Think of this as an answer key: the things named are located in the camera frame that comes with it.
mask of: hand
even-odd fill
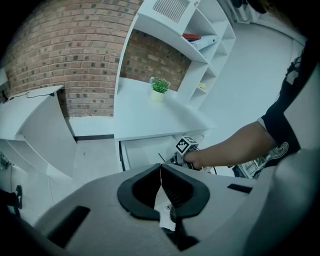
[[[201,170],[199,151],[190,151],[184,155],[183,160],[186,163],[191,163],[195,170]]]

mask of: white floor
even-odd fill
[[[14,192],[22,186],[21,217],[34,225],[54,206],[84,184],[118,172],[113,139],[78,141],[73,165],[73,178],[27,173],[18,167],[0,170],[0,189]]]

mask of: white wall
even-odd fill
[[[200,107],[218,126],[202,147],[224,141],[264,115],[277,99],[291,62],[290,37],[255,24],[236,23],[233,29],[233,50]]]

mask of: white cabinet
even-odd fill
[[[148,0],[138,14],[147,16],[182,35],[201,0]]]

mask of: black slot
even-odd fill
[[[227,188],[231,189],[231,190],[236,190],[236,191],[240,191],[243,193],[247,193],[247,194],[249,194],[252,190],[252,187],[238,185],[238,184],[230,184]]]

